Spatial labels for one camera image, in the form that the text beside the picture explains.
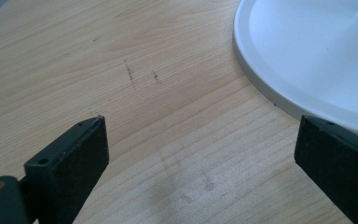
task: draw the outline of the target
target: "wood grain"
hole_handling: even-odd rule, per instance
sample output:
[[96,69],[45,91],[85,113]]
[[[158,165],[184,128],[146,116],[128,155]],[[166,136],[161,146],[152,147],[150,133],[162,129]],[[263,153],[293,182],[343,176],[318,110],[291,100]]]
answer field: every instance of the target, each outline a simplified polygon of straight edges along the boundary
[[104,115],[110,164],[76,223],[350,223],[296,166],[298,121],[232,49],[238,0],[10,0],[0,175]]

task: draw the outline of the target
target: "white disc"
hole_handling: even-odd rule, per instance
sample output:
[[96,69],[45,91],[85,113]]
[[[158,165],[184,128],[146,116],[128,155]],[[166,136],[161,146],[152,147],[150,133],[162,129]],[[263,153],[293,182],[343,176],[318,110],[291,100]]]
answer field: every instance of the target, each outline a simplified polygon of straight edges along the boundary
[[270,101],[358,133],[358,0],[242,0],[233,38]]

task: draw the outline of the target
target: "table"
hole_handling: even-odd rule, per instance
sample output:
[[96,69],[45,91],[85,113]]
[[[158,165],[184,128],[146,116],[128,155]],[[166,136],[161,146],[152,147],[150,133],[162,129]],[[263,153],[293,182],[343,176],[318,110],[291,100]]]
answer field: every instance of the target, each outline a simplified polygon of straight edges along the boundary
[[76,223],[350,223],[295,164],[298,120],[246,78],[239,0],[10,0],[0,175],[104,115],[110,164]]

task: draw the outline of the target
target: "light wood surface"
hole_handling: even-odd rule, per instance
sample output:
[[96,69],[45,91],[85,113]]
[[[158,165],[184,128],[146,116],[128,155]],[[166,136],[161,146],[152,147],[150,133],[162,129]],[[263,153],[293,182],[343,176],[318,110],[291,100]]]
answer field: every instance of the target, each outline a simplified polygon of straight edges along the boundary
[[76,223],[349,223],[294,162],[298,120],[239,68],[239,0],[9,0],[0,175],[104,115],[110,164]]

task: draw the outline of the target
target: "wooden tabletop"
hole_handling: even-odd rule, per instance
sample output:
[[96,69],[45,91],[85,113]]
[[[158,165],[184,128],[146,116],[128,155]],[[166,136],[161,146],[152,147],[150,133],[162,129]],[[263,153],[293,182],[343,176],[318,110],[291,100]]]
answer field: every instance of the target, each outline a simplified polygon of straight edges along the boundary
[[232,47],[239,0],[9,0],[0,175],[106,118],[110,164],[76,223],[349,223],[295,164],[299,122]]

